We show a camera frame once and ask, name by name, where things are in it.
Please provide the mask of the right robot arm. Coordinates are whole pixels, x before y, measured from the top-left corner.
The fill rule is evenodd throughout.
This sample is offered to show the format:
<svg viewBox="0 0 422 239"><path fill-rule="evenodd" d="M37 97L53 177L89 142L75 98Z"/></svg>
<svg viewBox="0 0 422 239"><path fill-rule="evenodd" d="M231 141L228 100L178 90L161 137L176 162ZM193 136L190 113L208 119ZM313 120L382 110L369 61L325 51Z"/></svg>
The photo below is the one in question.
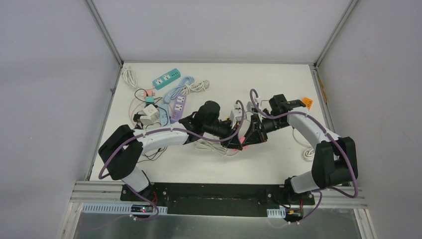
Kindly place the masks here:
<svg viewBox="0 0 422 239"><path fill-rule="evenodd" d="M249 95L253 108L262 116L265 133L291 126L314 150L311 170L285 181L282 191L285 202L295 204L303 193L326 188L349 198L358 196L356 145L352 138L327 129L311 116L301 100L287 101L284 95L275 95L269 100L271 110L266 113L258 105L257 91L251 89Z"/></svg>

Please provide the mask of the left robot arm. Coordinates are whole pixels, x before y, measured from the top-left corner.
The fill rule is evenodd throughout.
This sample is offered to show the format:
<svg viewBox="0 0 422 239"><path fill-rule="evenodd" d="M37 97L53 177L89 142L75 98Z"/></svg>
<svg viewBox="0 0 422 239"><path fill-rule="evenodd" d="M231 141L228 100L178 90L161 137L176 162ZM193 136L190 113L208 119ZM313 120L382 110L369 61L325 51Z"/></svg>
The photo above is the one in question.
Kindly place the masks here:
<svg viewBox="0 0 422 239"><path fill-rule="evenodd" d="M139 158L145 153L173 145L185 145L199 139L220 144L239 142L240 128L246 116L244 104L238 100L234 106L238 115L232 119L220 120L220 106L207 101L191 115L167 126L152 129L131 129L124 124L99 148L98 154L104 165L98 178L110 177L124 182L134 197L147 201L152 194L151 182L146 173L137 167Z"/></svg>

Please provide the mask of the pink plug adapter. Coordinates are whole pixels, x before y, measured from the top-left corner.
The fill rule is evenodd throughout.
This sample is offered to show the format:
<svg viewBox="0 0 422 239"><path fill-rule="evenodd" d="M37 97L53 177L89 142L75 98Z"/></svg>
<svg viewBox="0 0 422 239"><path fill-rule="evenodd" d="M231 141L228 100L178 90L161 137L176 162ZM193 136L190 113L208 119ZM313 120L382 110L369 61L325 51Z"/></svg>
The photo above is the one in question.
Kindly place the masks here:
<svg viewBox="0 0 422 239"><path fill-rule="evenodd" d="M238 149L239 151L242 151L248 148L248 146L244 144L245 140L246 140L246 137L244 136L239 138L239 142L240 142L240 147Z"/></svg>

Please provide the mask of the teal plug adapter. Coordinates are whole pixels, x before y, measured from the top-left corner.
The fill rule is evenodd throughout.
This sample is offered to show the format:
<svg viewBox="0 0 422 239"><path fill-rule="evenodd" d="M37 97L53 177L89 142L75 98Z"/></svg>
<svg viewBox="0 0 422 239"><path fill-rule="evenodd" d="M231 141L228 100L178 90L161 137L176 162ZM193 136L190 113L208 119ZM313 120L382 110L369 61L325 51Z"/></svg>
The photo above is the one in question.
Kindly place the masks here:
<svg viewBox="0 0 422 239"><path fill-rule="evenodd" d="M147 104L154 104L154 102L155 102L154 97L153 96L146 96L145 97L145 102Z"/></svg>

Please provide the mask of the purple power strip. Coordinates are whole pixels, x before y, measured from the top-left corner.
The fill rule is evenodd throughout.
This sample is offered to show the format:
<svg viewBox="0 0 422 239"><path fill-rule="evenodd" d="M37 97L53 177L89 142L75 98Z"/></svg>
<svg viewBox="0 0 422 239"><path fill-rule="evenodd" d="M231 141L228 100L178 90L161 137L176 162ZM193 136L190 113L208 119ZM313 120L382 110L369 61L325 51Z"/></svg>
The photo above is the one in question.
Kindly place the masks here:
<svg viewBox="0 0 422 239"><path fill-rule="evenodd" d="M184 94L178 94L177 95L177 97L175 99L174 108L173 108L172 114L170 116L170 123L171 124L176 123L180 119L183 118L183 112L184 112L186 100L187 100L187 95L184 95Z"/></svg>

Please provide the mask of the white cube socket adapter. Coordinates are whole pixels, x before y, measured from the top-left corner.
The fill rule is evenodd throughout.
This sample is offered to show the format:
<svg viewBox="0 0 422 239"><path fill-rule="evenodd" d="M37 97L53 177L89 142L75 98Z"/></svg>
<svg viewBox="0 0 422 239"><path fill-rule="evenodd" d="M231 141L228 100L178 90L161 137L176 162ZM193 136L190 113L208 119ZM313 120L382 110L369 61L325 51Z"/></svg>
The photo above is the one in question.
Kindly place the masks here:
<svg viewBox="0 0 422 239"><path fill-rule="evenodd" d="M147 105L142 111L146 116L151 117L152 120L159 119L159 111L153 104Z"/></svg>

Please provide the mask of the orange power strip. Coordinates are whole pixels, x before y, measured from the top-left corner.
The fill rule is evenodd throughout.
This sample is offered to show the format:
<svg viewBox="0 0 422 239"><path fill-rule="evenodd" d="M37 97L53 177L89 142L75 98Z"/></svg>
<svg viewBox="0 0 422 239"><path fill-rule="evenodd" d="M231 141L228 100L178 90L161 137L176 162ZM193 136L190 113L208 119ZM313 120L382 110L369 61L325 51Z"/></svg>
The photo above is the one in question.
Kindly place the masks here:
<svg viewBox="0 0 422 239"><path fill-rule="evenodd" d="M302 99L302 102L305 104L305 106L306 106L306 108L308 109L308 110L310 110L311 108L312 108L312 105L313 105L313 100L312 99L310 99L310 98L307 98L307 97L304 97L303 99Z"/></svg>

